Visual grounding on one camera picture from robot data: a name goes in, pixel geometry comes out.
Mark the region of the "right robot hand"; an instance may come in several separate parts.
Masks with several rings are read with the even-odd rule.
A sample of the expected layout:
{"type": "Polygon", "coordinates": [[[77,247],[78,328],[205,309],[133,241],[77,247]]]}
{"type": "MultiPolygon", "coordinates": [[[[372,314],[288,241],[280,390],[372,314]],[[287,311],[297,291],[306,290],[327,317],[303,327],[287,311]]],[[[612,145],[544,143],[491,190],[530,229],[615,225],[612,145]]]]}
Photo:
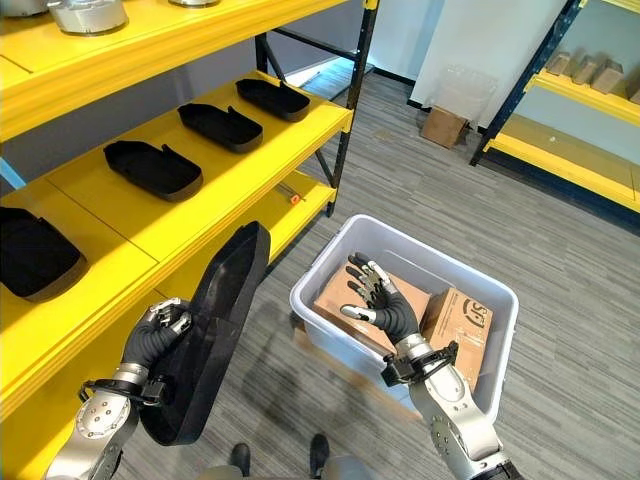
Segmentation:
{"type": "Polygon", "coordinates": [[[353,277],[347,286],[365,306],[344,304],[340,307],[342,314],[381,329],[393,345],[419,333],[417,317],[408,300],[374,260],[355,252],[348,256],[345,271],[353,277]]]}

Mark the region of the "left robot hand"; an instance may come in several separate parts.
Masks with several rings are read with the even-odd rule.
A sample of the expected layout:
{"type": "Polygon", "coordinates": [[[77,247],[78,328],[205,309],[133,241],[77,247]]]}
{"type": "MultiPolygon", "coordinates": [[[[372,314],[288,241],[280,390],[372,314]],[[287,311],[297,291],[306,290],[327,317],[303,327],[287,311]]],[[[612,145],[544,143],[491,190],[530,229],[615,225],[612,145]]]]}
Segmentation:
{"type": "Polygon", "coordinates": [[[151,369],[191,326],[190,302],[172,297],[147,308],[129,334],[122,364],[151,369]]]}

